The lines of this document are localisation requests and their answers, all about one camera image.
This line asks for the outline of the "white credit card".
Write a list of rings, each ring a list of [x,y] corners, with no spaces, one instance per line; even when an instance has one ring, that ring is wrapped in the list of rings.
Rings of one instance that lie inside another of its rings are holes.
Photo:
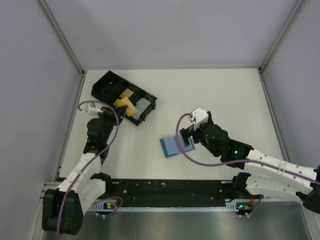
[[[135,107],[139,111],[145,111],[149,106],[151,105],[151,102],[145,98],[141,98],[137,101]]]

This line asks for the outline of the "blue card holder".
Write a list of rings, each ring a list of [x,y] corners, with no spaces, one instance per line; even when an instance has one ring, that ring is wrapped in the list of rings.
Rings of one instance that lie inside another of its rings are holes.
[[[180,134],[178,134],[178,139],[179,139],[179,143],[180,143],[184,152],[190,152],[190,151],[195,150],[195,145],[193,143],[192,137],[190,137],[188,139],[188,141],[189,141],[188,146],[185,146],[183,138]],[[168,136],[165,138],[161,138],[159,141],[160,141],[164,156],[166,158],[181,154],[181,150],[178,147],[177,140],[176,140],[175,136]]]

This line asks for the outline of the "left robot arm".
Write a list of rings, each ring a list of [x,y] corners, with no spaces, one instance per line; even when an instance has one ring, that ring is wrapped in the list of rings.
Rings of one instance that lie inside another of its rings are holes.
[[[85,101],[82,112],[94,115],[87,124],[87,139],[81,157],[69,175],[43,195],[41,227],[57,234],[76,235],[86,212],[101,196],[107,194],[111,177],[101,167],[115,141],[128,106],[101,108],[95,101]]]

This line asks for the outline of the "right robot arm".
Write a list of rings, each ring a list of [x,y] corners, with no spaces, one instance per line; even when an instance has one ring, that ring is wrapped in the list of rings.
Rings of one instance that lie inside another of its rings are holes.
[[[190,140],[201,144],[219,163],[203,163],[190,156],[186,158],[207,167],[229,166],[238,168],[232,180],[232,188],[239,198],[268,196],[297,202],[309,211],[320,212],[320,169],[301,166],[264,154],[249,144],[233,140],[228,132],[215,124],[210,111],[201,107],[183,114],[178,122],[187,117],[191,122],[188,128],[176,124],[175,137],[182,139],[178,148],[188,146]]]

